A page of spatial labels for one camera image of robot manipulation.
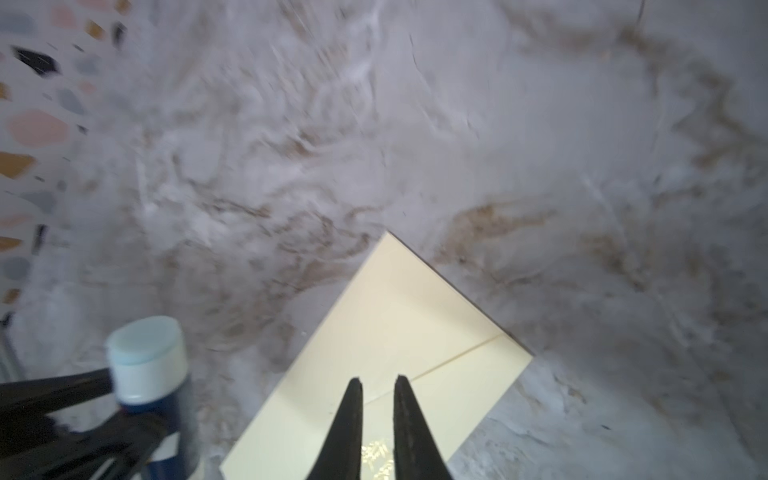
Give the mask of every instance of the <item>marble surface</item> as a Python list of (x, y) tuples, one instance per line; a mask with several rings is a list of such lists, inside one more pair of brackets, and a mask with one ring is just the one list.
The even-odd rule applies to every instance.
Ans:
[(12, 327), (32, 376), (177, 317), (216, 478), (391, 230), (536, 355), (457, 479), (764, 478), (764, 2), (135, 8)]

